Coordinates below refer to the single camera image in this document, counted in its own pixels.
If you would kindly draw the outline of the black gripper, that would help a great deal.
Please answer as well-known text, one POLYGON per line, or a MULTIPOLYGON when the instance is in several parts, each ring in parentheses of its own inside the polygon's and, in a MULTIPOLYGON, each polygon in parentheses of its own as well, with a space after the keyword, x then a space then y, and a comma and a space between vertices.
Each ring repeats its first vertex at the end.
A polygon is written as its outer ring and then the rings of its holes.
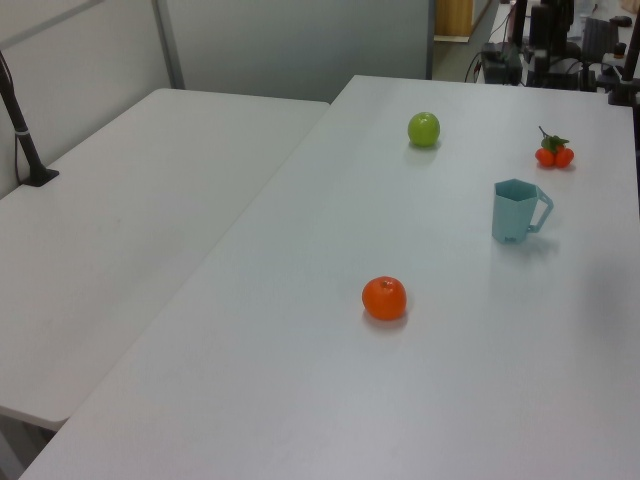
POLYGON ((531 8, 529 46, 530 83, 548 83, 550 67, 549 49, 564 49, 567 34, 574 20, 572 0, 542 0, 531 8))

